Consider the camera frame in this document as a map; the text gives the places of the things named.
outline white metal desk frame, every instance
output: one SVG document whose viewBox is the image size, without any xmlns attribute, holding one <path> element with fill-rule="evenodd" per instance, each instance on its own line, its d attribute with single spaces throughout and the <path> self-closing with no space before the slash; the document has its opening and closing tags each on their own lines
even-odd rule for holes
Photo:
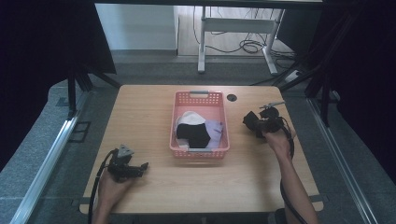
<svg viewBox="0 0 396 224">
<path fill-rule="evenodd" d="M 277 74 L 274 61 L 271 57 L 271 48 L 274 44 L 277 29 L 285 9 L 280 9 L 279 15 L 274 21 L 270 20 L 246 20 L 246 19 L 224 19 L 207 18 L 205 15 L 206 7 L 202 7 L 201 17 L 201 42 L 198 52 L 198 72 L 205 71 L 205 32 L 232 32 L 232 33 L 255 33 L 269 34 L 268 44 L 262 48 L 265 61 L 272 75 Z"/>
</svg>

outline table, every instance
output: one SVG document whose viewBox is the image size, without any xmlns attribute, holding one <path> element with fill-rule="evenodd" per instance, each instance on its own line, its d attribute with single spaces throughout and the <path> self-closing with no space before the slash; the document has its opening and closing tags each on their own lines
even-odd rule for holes
<svg viewBox="0 0 396 224">
<path fill-rule="evenodd" d="M 176 91 L 222 91 L 230 149 L 223 160 L 176 159 L 169 147 Z M 143 177 L 114 208 L 118 214 L 270 212 L 284 207 L 274 152 L 242 123 L 259 106 L 282 101 L 276 87 L 127 85 L 120 88 L 106 132 L 83 194 L 89 198 L 94 177 L 106 154 L 120 144 L 132 148 L 130 165 L 149 162 Z M 285 105 L 276 107 L 290 127 Z M 319 195 L 315 180 L 295 138 L 293 159 L 308 195 Z M 315 202 L 316 210 L 323 202 Z M 88 213 L 88 203 L 80 205 Z"/>
</svg>

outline plastic basket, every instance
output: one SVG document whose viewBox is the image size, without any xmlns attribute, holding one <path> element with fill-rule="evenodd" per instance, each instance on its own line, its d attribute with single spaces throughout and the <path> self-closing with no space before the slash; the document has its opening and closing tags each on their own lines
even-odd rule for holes
<svg viewBox="0 0 396 224">
<path fill-rule="evenodd" d="M 218 148 L 185 148 L 178 146 L 175 132 L 176 121 L 186 111 L 194 111 L 205 119 L 214 119 L 222 123 L 223 130 Z M 171 126 L 170 148 L 176 158 L 223 159 L 230 148 L 224 96 L 221 91 L 177 91 Z"/>
</svg>

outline black round hole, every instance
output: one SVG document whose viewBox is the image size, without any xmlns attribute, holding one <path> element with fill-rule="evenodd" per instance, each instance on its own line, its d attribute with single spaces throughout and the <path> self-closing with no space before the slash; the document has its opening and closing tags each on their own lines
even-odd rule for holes
<svg viewBox="0 0 396 224">
<path fill-rule="evenodd" d="M 236 96 L 234 94 L 228 94 L 227 100 L 234 102 L 234 101 L 236 101 Z"/>
</svg>

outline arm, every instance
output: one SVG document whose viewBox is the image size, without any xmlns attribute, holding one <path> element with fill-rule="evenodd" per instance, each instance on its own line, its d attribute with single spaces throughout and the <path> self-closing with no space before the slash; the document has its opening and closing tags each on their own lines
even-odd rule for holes
<svg viewBox="0 0 396 224">
<path fill-rule="evenodd" d="M 318 223 L 317 213 L 309 200 L 300 177 L 297 175 L 290 155 L 290 144 L 283 133 L 279 130 L 276 133 L 262 133 L 267 139 L 271 149 L 275 152 L 279 163 L 283 187 L 290 203 L 300 216 L 309 224 Z M 300 223 L 294 214 L 286 206 L 286 220 L 289 224 Z"/>
<path fill-rule="evenodd" d="M 111 209 L 133 183 L 133 178 L 117 182 L 113 175 L 105 169 L 99 181 L 98 204 L 92 214 L 92 223 L 107 224 Z"/>
</svg>

